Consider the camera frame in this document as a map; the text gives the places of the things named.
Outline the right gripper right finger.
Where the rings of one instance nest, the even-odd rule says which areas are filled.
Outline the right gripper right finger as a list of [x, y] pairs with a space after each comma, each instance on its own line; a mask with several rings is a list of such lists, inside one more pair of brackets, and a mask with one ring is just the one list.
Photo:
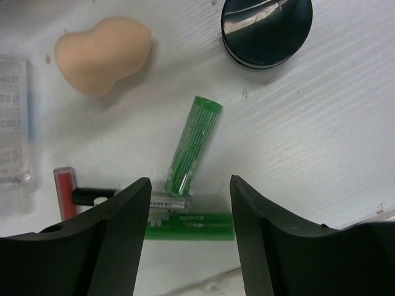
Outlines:
[[394, 223], [338, 230], [265, 198], [239, 176], [230, 195], [246, 295], [393, 295]]

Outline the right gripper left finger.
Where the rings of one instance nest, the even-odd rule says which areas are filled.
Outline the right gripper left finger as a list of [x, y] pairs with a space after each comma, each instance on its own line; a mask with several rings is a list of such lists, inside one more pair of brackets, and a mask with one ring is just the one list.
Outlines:
[[143, 177], [74, 218], [1, 238], [1, 295], [133, 295], [151, 191]]

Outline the black silver mascara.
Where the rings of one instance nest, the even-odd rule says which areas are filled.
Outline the black silver mascara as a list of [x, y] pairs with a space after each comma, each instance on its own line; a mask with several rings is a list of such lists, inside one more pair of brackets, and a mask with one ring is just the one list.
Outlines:
[[[73, 190], [72, 202], [79, 206], [97, 206], [113, 196], [120, 193], [119, 189], [98, 189], [88, 187], [78, 187]], [[188, 213], [191, 204], [191, 196], [173, 197], [163, 192], [153, 192], [151, 194], [150, 207], [155, 210], [165, 210], [167, 212]]]

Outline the red lip pencil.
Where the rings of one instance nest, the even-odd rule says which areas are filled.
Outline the red lip pencil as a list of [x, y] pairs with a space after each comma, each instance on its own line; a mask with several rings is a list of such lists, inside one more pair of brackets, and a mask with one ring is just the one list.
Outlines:
[[78, 215], [77, 206], [72, 201], [73, 191], [76, 188], [75, 170], [70, 166], [53, 170], [57, 199], [62, 221]]

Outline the green lip balm stick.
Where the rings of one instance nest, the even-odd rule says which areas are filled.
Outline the green lip balm stick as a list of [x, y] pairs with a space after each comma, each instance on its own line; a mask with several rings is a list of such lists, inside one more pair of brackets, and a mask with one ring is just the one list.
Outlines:
[[150, 214], [145, 239], [152, 241], [233, 241], [230, 213]]

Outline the clear plastic bottle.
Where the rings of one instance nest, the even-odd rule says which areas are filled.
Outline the clear plastic bottle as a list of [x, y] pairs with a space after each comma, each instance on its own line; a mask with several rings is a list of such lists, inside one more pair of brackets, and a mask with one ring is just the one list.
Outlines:
[[1, 185], [30, 179], [26, 62], [1, 55]]

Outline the green lip balm tube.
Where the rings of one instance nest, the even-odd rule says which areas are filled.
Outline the green lip balm tube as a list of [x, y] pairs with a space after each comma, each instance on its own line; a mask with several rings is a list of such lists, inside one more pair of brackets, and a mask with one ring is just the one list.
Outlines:
[[175, 150], [165, 191], [175, 197], [189, 194], [199, 162], [216, 128], [223, 106], [196, 96]]

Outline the beige makeup sponge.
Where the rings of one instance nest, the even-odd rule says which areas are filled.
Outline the beige makeup sponge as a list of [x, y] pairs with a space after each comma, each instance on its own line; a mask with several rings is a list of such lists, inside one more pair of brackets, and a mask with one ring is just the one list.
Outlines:
[[88, 97], [106, 95], [114, 84], [138, 72], [152, 45], [151, 29], [128, 17], [109, 17], [86, 31], [61, 36], [54, 47], [59, 71]]

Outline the black round compact jar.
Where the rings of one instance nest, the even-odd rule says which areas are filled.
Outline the black round compact jar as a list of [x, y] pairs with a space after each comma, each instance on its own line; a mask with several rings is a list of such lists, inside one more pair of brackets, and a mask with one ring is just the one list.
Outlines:
[[302, 47], [312, 20], [311, 0], [226, 0], [220, 19], [222, 41], [241, 66], [270, 69]]

